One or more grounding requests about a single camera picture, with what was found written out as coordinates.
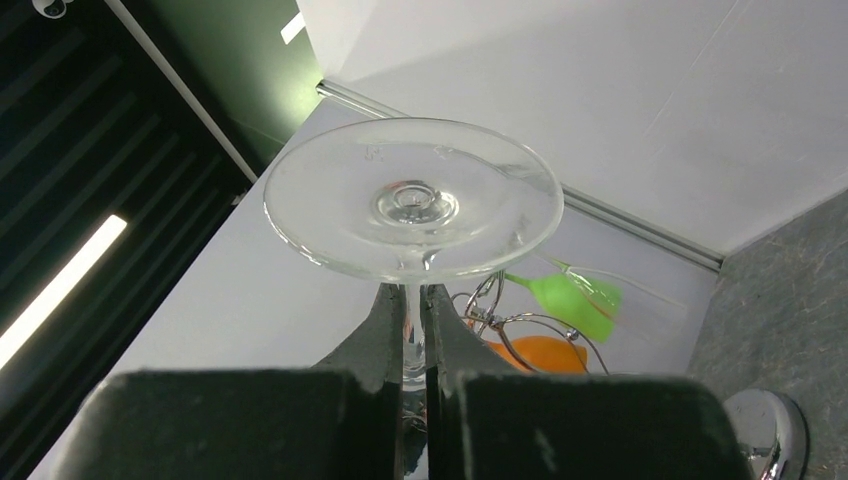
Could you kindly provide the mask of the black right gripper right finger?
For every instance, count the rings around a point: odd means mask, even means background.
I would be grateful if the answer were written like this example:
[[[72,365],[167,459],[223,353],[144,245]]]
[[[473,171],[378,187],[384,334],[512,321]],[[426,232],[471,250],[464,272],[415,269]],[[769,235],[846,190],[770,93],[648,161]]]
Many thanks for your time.
[[[746,479],[718,399],[681,377],[521,373],[421,291],[432,479]]]

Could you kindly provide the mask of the clear wine glass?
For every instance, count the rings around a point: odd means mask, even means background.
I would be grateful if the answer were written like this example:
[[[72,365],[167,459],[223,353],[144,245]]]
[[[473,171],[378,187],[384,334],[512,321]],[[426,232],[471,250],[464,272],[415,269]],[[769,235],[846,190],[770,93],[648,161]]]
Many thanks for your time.
[[[369,120],[322,133],[267,173],[275,233],[320,267],[375,281],[366,320],[321,362],[351,393],[329,473],[403,475],[403,426],[451,433],[456,375],[512,367],[458,319],[448,282],[498,274],[560,224],[564,199],[527,146],[475,125]]]

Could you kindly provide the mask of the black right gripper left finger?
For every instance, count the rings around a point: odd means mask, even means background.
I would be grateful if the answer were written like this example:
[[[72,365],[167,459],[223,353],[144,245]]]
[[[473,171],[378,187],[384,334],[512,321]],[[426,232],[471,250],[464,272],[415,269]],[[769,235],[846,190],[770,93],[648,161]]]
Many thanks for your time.
[[[56,479],[399,479],[402,289],[307,369],[141,370],[96,388]]]

